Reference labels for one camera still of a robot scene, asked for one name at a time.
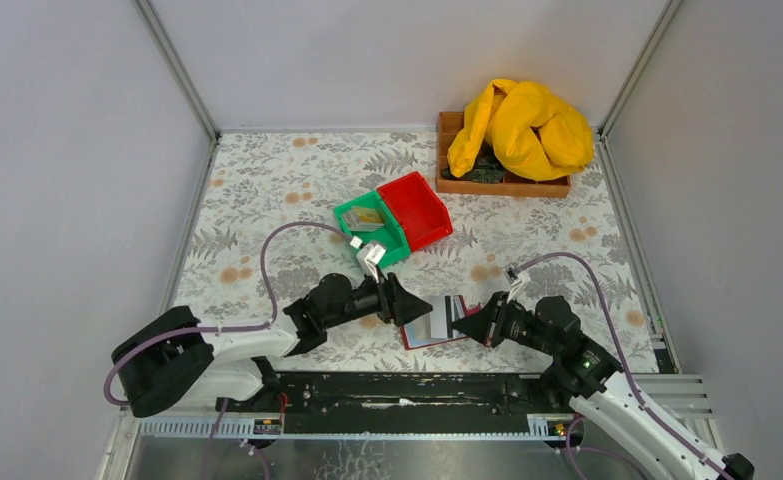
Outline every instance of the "brown wooden tray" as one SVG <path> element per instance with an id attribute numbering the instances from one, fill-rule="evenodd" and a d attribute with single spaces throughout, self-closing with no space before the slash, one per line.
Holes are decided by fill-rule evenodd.
<path id="1" fill-rule="evenodd" d="M 465 115 L 462 112 L 438 114 L 438 169 L 435 173 L 435 189 L 441 193 L 470 193 L 474 195 L 506 195 L 510 197 L 565 198 L 571 191 L 571 177 L 536 182 L 506 172 L 503 183 L 476 183 L 441 178 L 441 170 L 447 168 L 447 152 L 456 135 L 462 130 Z"/>

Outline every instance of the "red container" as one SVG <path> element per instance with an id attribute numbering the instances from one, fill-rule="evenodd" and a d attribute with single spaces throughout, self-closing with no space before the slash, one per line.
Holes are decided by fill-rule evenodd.
<path id="1" fill-rule="evenodd" d="M 418 172 L 376 189 L 403 227 L 409 250 L 417 251 L 453 233 L 447 207 Z"/>

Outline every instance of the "table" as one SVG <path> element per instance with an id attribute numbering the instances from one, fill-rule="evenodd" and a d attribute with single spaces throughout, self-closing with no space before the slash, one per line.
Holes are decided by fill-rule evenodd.
<path id="1" fill-rule="evenodd" d="M 412 171 L 433 183 L 436 143 L 431 132 L 224 134 L 175 303 L 227 325 L 269 318 L 259 272 L 265 237 L 296 220 L 337 226 L 334 206 Z M 574 175 L 572 184 L 566 199 L 439 194 L 454 233 L 387 270 L 422 298 L 462 294 L 477 303 L 508 290 L 505 265 L 552 251 L 576 253 L 600 277 L 630 367 L 657 372 L 627 247 L 597 161 Z M 363 275 L 340 236 L 309 227 L 279 234 L 267 268 L 280 309 L 328 273 L 347 275 L 354 284 Z M 519 296 L 527 308 L 542 296 L 565 296 L 585 333 L 614 354 L 591 281 L 578 264 L 551 260 L 529 272 L 531 285 Z M 331 329 L 329 341 L 306 355 L 271 363 L 280 370 L 537 373 L 550 359 L 513 342 L 487 349 L 469 339 L 406 351 L 399 329 L 370 316 Z"/>

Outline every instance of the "green container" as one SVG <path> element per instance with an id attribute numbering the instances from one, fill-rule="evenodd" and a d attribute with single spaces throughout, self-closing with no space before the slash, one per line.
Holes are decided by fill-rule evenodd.
<path id="1" fill-rule="evenodd" d="M 350 210 L 351 207 L 367 207 L 376 210 L 382 216 L 385 226 L 373 232 L 351 232 L 344 222 L 344 213 Z M 388 206 L 385 205 L 385 202 L 382 201 L 382 197 L 379 196 L 376 190 L 371 190 L 355 200 L 339 205 L 333 208 L 332 212 L 335 213 L 338 224 L 341 225 L 341 229 L 346 233 L 361 238 L 365 243 L 376 240 L 385 247 L 385 255 L 379 261 L 379 268 L 385 268 L 388 265 L 397 263 L 412 253 L 409 250 L 409 243 L 406 241 L 403 227 L 391 214 L 391 210 L 388 210 Z"/>

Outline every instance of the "white wall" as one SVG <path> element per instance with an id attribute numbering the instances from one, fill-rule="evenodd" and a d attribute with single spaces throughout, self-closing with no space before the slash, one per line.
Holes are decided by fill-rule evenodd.
<path id="1" fill-rule="evenodd" d="M 686 2 L 611 143 L 685 368 L 783 478 L 783 0 Z"/>
<path id="2" fill-rule="evenodd" d="M 0 1 L 0 479 L 93 478 L 206 154 L 132 2 Z"/>
<path id="3" fill-rule="evenodd" d="M 434 126 L 489 80 L 597 124 L 665 0 L 156 0 L 223 129 Z"/>

